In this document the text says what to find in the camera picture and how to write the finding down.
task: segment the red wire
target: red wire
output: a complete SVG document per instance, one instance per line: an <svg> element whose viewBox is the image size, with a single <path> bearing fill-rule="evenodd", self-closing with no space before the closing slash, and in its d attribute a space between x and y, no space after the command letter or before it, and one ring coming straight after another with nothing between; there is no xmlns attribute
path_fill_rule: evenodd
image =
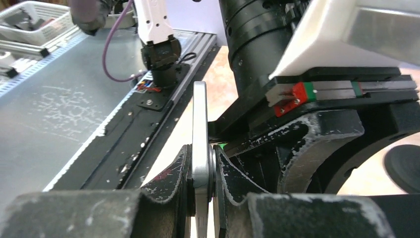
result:
<svg viewBox="0 0 420 238"><path fill-rule="evenodd" d="M142 89L146 89L147 91L155 91L155 92L161 91L160 88L149 88L149 87L143 86L142 84L139 84L139 86L137 86L137 90L142 90Z"/></svg>

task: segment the hand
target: hand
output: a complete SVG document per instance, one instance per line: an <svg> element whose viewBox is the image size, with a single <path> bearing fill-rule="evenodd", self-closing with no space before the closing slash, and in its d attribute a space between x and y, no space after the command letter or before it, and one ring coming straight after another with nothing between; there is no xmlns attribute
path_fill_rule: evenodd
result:
<svg viewBox="0 0 420 238"><path fill-rule="evenodd" d="M106 1L103 0L98 1L98 8L99 14L95 18L95 20L91 22L84 22L72 14L71 18L73 20L73 24L77 25L80 28L80 30L82 30L85 34L95 36L99 29L105 27L106 18L109 14L110 9Z"/></svg>

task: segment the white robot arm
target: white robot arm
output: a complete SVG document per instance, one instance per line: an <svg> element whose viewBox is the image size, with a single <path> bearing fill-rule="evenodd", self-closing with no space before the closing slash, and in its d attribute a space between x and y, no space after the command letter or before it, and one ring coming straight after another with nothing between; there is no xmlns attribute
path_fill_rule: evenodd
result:
<svg viewBox="0 0 420 238"><path fill-rule="evenodd" d="M420 65L420 1L312 0L270 75L313 67Z"/></svg>
<svg viewBox="0 0 420 238"><path fill-rule="evenodd" d="M159 44L173 35L167 17L165 0L134 0L138 19L138 33L142 42Z"/></svg>

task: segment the plastic basket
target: plastic basket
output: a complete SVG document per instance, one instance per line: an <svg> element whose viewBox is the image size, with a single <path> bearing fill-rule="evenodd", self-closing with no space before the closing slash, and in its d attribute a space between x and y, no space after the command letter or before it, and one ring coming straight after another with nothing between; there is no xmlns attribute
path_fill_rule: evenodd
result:
<svg viewBox="0 0 420 238"><path fill-rule="evenodd" d="M37 22L39 19L47 21L54 18L55 20L36 31L24 31L3 26L6 25L4 19L19 13L21 10L26 11L32 17L33 22ZM67 6L46 2L24 1L0 12L0 34L11 41L41 46L71 27L73 27L73 22L70 8Z"/></svg>

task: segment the metal sheet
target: metal sheet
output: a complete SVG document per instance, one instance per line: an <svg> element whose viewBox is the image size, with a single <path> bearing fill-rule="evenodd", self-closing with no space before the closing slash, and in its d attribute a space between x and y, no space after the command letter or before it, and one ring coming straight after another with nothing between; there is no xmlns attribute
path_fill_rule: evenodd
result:
<svg viewBox="0 0 420 238"><path fill-rule="evenodd" d="M85 39L0 98L0 215L15 196L42 190L130 91L102 71L107 33ZM191 44L194 33L177 33ZM143 69L141 47L132 30L119 30L108 52L111 74Z"/></svg>

